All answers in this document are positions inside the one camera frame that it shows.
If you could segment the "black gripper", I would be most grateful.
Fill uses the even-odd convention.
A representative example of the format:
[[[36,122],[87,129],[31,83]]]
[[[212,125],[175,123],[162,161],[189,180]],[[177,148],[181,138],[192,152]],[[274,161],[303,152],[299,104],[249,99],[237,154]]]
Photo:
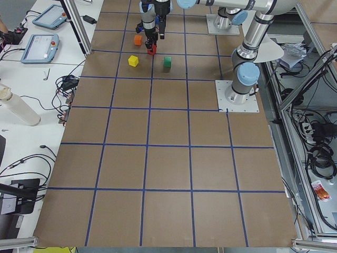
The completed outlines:
[[[171,0],[155,0],[154,8],[158,16],[166,16],[171,11]]]
[[[158,33],[160,36],[160,39],[165,39],[165,28],[166,28],[166,16],[162,15],[158,17],[159,24],[158,28],[159,31],[156,31],[156,24],[155,22],[140,22],[137,24],[135,30],[137,33],[140,33],[141,31],[145,32],[145,36],[147,38],[145,42],[145,46],[148,52],[151,51],[151,46],[154,46],[157,44],[158,40]]]

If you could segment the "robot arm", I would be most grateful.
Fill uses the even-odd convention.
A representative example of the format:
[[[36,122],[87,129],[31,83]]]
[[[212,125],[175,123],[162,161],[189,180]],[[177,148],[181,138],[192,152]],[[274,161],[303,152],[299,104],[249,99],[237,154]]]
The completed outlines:
[[[230,103],[242,105],[249,99],[250,90],[257,84],[260,76],[260,70],[254,60],[268,28],[275,16],[290,11],[297,3],[297,1],[177,1],[179,7],[183,9],[201,4],[240,11],[255,11],[242,44],[234,50],[231,56],[234,79],[225,91],[226,99]]]
[[[139,2],[141,22],[137,24],[135,31],[139,34],[145,32],[145,46],[149,55],[155,55],[157,50],[158,32],[156,31],[156,12],[154,4],[146,4],[145,1]]]

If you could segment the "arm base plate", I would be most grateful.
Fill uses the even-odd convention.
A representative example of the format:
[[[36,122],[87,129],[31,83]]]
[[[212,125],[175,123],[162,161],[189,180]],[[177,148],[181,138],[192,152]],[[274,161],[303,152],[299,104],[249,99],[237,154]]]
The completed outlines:
[[[240,29],[237,25],[232,25],[228,18],[217,14],[207,14],[207,30],[210,35],[239,36]]]
[[[232,90],[232,80],[216,80],[215,87],[219,112],[260,112],[254,87],[245,95],[236,94]]]

